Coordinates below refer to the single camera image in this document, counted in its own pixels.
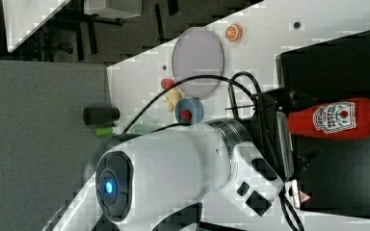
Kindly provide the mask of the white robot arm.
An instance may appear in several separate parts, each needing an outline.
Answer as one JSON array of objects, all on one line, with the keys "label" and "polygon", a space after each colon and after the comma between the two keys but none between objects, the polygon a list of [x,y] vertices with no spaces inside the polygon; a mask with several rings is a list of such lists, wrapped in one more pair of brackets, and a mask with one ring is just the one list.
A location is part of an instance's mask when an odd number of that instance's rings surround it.
[{"label": "white robot arm", "polygon": [[146,135],[106,141],[85,171],[85,183],[42,231],[181,231],[199,225],[202,200],[220,193],[249,217],[274,201],[293,231],[304,226],[285,196],[291,176],[287,118],[268,92],[254,98],[251,118],[176,124]]}]

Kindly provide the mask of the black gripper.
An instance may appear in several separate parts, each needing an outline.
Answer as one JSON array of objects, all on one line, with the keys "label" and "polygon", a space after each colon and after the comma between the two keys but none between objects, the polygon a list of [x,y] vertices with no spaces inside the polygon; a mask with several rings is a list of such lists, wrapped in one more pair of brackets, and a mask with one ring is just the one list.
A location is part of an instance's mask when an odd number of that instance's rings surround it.
[{"label": "black gripper", "polygon": [[282,88],[253,95],[255,112],[253,133],[264,159],[282,180],[296,179],[305,168],[298,156],[296,142],[288,128],[287,117],[308,105],[306,94]]}]

